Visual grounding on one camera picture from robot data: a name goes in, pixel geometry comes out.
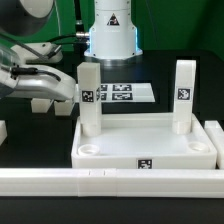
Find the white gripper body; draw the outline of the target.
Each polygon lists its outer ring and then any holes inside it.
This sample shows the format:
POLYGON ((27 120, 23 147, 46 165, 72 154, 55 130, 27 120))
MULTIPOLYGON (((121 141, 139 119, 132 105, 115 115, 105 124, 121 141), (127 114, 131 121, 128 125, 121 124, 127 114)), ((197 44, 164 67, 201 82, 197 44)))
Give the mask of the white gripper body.
POLYGON ((71 100, 76 81, 19 46, 0 46, 0 99, 5 97, 71 100))

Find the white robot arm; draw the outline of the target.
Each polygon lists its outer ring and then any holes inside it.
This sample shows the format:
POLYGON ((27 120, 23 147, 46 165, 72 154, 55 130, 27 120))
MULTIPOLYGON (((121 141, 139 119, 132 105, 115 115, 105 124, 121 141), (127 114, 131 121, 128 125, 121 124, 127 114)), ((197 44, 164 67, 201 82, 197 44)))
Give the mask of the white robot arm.
MULTIPOLYGON (((76 81, 51 67, 60 47, 50 41, 24 44, 16 38, 37 33, 48 22, 55 0, 0 0, 0 98, 70 100, 76 81)), ((84 56, 98 61, 126 61, 142 54, 131 20, 131 0, 94 0, 95 21, 84 56)))

